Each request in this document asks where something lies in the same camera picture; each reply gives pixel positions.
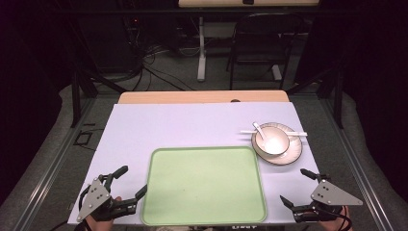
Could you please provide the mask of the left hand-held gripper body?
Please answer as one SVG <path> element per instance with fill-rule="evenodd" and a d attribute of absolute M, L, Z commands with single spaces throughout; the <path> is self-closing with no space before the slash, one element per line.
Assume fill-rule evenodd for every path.
<path fill-rule="evenodd" d="M 91 216 L 96 221 L 108 221 L 133 215 L 137 209 L 136 198 L 117 201 L 111 196 L 111 184 L 119 173 L 100 175 L 85 189 L 84 201 L 76 218 L 78 222 Z"/>

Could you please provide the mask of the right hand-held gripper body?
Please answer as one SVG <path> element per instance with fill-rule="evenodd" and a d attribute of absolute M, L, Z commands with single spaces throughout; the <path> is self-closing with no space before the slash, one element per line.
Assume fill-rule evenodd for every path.
<path fill-rule="evenodd" d="M 294 206 L 293 218 L 296 222 L 330 221 L 341 214 L 343 206 L 362 206 L 363 201 L 344 191 L 330 181 L 326 174 L 318 174 L 319 183 L 311 192 L 309 205 Z"/>

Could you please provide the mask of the person's left hand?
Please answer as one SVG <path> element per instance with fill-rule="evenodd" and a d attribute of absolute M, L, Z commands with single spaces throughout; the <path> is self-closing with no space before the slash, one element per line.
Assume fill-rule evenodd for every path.
<path fill-rule="evenodd" d="M 111 231 L 114 226 L 114 221 L 96 221 L 92 216 L 86 217 L 85 228 L 87 231 Z"/>

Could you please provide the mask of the person's right hand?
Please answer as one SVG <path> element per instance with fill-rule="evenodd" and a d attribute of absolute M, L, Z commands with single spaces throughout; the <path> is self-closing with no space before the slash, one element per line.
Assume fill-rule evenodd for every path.
<path fill-rule="evenodd" d="M 320 221 L 319 225 L 324 231 L 353 231 L 350 223 L 350 212 L 347 206 L 343 206 L 341 217 L 330 221 Z"/>

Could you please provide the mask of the white dark-rimmed plate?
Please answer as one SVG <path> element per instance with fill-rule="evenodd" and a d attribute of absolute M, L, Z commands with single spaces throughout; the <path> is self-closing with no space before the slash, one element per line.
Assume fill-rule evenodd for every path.
<path fill-rule="evenodd" d="M 260 124 L 261 127 L 266 127 L 266 126 L 273 126 L 282 129 L 283 131 L 290 131 L 290 132 L 295 132 L 292 128 L 290 128 L 287 125 L 277 123 L 277 122 L 269 122 L 269 123 L 264 123 Z M 253 147 L 253 135 L 251 134 L 251 144 Z M 276 155 L 276 156 L 269 156 L 266 154 L 258 153 L 257 150 L 254 148 L 255 152 L 265 161 L 272 163 L 274 165 L 278 166 L 283 166 L 283 165 L 288 165 L 290 163 L 293 163 L 296 161 L 302 152 L 302 141 L 301 137 L 292 137 L 288 136 L 290 140 L 290 145 L 288 150 L 281 155 Z"/>

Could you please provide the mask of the white chopstick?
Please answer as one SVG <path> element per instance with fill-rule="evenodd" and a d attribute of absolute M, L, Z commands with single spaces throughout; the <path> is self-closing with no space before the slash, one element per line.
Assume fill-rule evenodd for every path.
<path fill-rule="evenodd" d="M 290 132 L 290 131 L 284 131 L 286 135 L 288 136 L 300 136 L 300 137 L 307 137 L 308 134 L 306 132 Z M 249 131 L 249 130 L 241 130 L 240 133 L 243 134 L 256 134 L 258 133 L 257 130 L 255 131 Z"/>
<path fill-rule="evenodd" d="M 242 134 L 257 134 L 259 133 L 258 131 L 246 131 L 242 130 L 240 131 Z M 272 135 L 272 134 L 285 134 L 287 136 L 292 136 L 292 137 L 307 137 L 308 134 L 306 132 L 288 132 L 288 131 L 272 131 L 272 132 L 264 132 L 264 135 Z"/>

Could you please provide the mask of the white ceramic bowl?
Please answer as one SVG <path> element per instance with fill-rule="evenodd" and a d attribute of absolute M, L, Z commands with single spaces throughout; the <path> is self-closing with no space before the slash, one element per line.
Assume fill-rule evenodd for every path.
<path fill-rule="evenodd" d="M 261 127 L 263 132 L 272 132 L 272 131 L 283 131 L 280 128 L 273 126 Z M 257 150 L 258 153 L 266 154 L 269 156 L 276 156 L 284 154 L 290 145 L 289 137 L 285 134 L 272 134 L 267 136 L 267 141 L 263 141 L 260 134 L 253 135 L 253 147 Z"/>

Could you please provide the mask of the light green plastic tray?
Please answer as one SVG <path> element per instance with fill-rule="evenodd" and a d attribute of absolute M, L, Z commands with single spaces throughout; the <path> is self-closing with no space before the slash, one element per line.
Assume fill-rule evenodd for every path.
<path fill-rule="evenodd" d="M 140 215 L 144 224 L 255 224 L 266 216 L 258 160 L 251 148 L 161 148 L 153 152 Z"/>

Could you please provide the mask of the white ceramic spoon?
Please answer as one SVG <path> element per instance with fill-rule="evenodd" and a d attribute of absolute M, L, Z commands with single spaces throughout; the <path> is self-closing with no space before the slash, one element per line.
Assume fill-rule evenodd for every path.
<path fill-rule="evenodd" d="M 263 139 L 263 141 L 267 141 L 267 137 L 264 134 L 261 126 L 257 123 L 257 122 L 252 122 L 253 127 L 258 131 L 258 133 L 260 134 L 261 138 Z"/>

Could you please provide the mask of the white table cover sheet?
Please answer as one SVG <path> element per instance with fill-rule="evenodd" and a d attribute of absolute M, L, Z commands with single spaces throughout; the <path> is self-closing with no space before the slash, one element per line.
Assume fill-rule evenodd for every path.
<path fill-rule="evenodd" d="M 110 115 L 101 141 L 89 166 L 86 179 L 129 168 L 112 186 L 113 195 L 129 198 L 147 186 L 153 152 L 161 148 L 233 147 L 252 148 L 249 134 L 252 122 L 278 122 L 299 131 L 302 125 L 290 102 L 228 102 L 199 104 L 117 104 Z M 307 141 L 302 154 L 286 166 L 273 165 L 260 157 L 259 175 L 267 208 L 266 218 L 255 224 L 285 224 L 293 215 L 280 196 L 296 205 L 308 204 L 316 182 L 300 172 L 316 169 Z M 140 215 L 143 200 L 135 214 L 117 219 L 126 225 L 146 225 Z"/>

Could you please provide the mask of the white desk leg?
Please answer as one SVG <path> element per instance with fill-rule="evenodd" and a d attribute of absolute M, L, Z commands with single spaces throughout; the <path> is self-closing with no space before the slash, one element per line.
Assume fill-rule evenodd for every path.
<path fill-rule="evenodd" d="M 199 59 L 197 69 L 197 81 L 204 82 L 206 73 L 206 51 L 205 51 L 205 37 L 204 37 L 204 20 L 199 18 Z"/>

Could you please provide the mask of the black metal chair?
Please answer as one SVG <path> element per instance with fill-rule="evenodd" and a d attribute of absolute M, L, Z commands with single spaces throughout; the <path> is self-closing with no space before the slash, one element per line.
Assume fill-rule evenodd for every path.
<path fill-rule="evenodd" d="M 279 89 L 283 88 L 293 41 L 304 25 L 296 13 L 252 13 L 235 25 L 226 70 L 233 88 L 236 65 L 284 66 Z"/>

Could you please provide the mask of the wooden background desk top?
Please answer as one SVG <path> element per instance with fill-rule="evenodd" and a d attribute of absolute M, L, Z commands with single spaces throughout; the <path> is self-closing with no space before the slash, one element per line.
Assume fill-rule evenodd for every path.
<path fill-rule="evenodd" d="M 320 0 L 178 0 L 180 8 L 314 7 Z"/>

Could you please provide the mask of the black metal frame post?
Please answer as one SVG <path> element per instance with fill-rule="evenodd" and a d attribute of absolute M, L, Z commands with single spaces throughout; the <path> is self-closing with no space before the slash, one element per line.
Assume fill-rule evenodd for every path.
<path fill-rule="evenodd" d="M 71 127 L 75 127 L 81 118 L 80 91 L 82 91 L 86 97 L 90 98 L 94 98 L 98 94 L 98 91 L 88 74 L 84 70 L 78 69 L 73 72 L 71 78 L 73 110 Z"/>
<path fill-rule="evenodd" d="M 342 123 L 343 79 L 342 71 L 339 69 L 336 75 L 333 117 L 340 129 L 344 128 Z"/>

